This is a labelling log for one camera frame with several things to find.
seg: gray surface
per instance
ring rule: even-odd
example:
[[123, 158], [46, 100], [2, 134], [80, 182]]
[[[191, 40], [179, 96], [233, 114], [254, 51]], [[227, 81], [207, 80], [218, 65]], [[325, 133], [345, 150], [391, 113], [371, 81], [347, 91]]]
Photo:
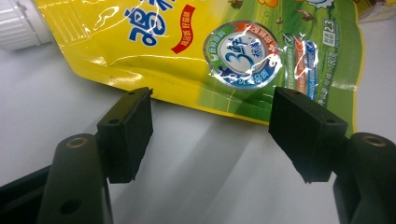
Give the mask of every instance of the gray surface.
[[[396, 142], [396, 18], [361, 26], [358, 131]], [[0, 51], [0, 186], [49, 165], [123, 91], [73, 75], [53, 44]], [[116, 223], [338, 223], [332, 181], [306, 185], [267, 127], [152, 101], [154, 135], [134, 183], [110, 187]]]

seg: ribbed cap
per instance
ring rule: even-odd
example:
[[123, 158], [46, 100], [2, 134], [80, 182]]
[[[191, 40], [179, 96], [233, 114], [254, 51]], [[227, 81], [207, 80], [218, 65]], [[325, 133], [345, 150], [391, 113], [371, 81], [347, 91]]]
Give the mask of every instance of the ribbed cap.
[[52, 41], [31, 0], [0, 1], [0, 49], [23, 49]]

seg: bottle cap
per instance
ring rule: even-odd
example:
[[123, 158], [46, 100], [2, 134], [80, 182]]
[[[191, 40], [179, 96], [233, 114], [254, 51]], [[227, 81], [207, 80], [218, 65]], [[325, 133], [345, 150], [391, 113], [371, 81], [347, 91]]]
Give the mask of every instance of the bottle cap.
[[50, 29], [31, 0], [0, 1], [0, 49], [23, 49], [50, 41]]

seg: green and yellow packaging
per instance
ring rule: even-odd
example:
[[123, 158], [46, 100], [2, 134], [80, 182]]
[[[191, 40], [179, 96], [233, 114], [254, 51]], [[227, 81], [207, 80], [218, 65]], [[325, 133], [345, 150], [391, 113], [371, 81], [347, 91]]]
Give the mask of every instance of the green and yellow packaging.
[[285, 86], [353, 123], [362, 43], [352, 1], [35, 2], [81, 77], [264, 124]]

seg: circular logo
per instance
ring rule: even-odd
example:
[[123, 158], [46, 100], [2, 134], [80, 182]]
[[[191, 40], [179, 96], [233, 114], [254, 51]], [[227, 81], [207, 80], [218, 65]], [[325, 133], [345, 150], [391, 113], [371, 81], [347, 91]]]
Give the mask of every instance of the circular logo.
[[275, 37], [253, 21], [220, 26], [206, 39], [204, 55], [212, 75], [238, 89], [264, 87], [282, 66]]

